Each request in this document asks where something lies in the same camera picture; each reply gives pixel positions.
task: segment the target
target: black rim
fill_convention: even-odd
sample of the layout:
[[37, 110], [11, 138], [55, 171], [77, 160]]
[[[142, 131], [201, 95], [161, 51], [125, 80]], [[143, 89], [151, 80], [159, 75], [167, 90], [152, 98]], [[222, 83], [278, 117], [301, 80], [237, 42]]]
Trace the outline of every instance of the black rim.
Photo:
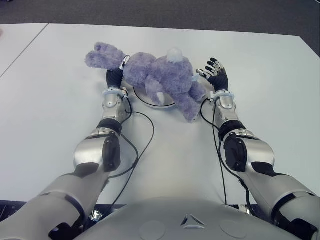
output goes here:
[[134, 91], [134, 94], [136, 95], [136, 97], [137, 97], [138, 99], [140, 99], [141, 102], [144, 102], [145, 104], [147, 104], [147, 105], [149, 105], [149, 106], [161, 108], [161, 107], [170, 107], [170, 106], [172, 106], [172, 105], [175, 105], [175, 103], [172, 103], [172, 104], [169, 104], [169, 105], [162, 105], [162, 106], [150, 104], [150, 103], [144, 101], [142, 98], [140, 98], [140, 97], [138, 96], [138, 94], [136, 93], [136, 89], [135, 89], [135, 88], [133, 88], [133, 91]]

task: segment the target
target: white pom-pom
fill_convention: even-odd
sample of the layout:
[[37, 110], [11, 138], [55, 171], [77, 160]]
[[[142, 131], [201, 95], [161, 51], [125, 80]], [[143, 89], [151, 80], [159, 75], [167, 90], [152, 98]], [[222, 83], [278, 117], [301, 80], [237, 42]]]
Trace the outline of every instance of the white pom-pom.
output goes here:
[[175, 47], [168, 51], [166, 59], [170, 63], [179, 63], [183, 61], [184, 56], [182, 55], [182, 51]]

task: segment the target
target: black robotic finger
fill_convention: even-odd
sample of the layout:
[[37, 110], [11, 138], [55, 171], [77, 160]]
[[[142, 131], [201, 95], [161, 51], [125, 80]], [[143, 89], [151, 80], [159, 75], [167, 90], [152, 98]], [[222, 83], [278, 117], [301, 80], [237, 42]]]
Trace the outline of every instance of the black robotic finger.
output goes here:
[[196, 72], [203, 78], [205, 79], [209, 79], [210, 77], [212, 77], [212, 74], [210, 72], [207, 71], [203, 71], [202, 69], [197, 69]]
[[210, 60], [211, 60], [211, 62], [214, 62], [214, 63], [218, 62], [218, 60], [213, 57], [211, 57]]
[[216, 66], [217, 66], [217, 65], [216, 65], [214, 62], [212, 62], [212, 61], [208, 61], [207, 64], [210, 65], [211, 67], [216, 67]]
[[205, 66], [205, 69], [208, 70], [209, 72], [211, 72], [214, 76], [217, 75], [217, 71], [216, 71], [215, 68], [212, 69], [212, 68], [209, 67], [209, 66]]

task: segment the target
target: triangle logo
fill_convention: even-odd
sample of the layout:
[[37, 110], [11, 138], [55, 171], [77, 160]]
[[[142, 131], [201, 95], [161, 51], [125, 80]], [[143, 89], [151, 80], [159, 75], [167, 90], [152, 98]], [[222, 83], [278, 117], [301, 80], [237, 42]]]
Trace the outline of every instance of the triangle logo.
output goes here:
[[185, 215], [180, 226], [184, 229], [205, 229], [205, 224], [191, 214]]

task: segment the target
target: teddy bear leg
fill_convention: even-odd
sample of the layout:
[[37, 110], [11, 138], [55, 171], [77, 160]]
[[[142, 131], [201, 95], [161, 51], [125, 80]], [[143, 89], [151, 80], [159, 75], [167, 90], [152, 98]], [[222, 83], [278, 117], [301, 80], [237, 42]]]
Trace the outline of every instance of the teddy bear leg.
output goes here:
[[200, 83], [198, 83], [197, 81], [194, 81], [189, 90], [189, 95], [197, 103], [201, 103], [206, 96], [206, 90]]
[[162, 85], [150, 76], [148, 76], [145, 81], [145, 91], [155, 104], [163, 105], [165, 103], [164, 89]]
[[188, 123], [192, 123], [197, 119], [200, 104], [196, 103], [188, 93], [181, 93], [171, 97]]

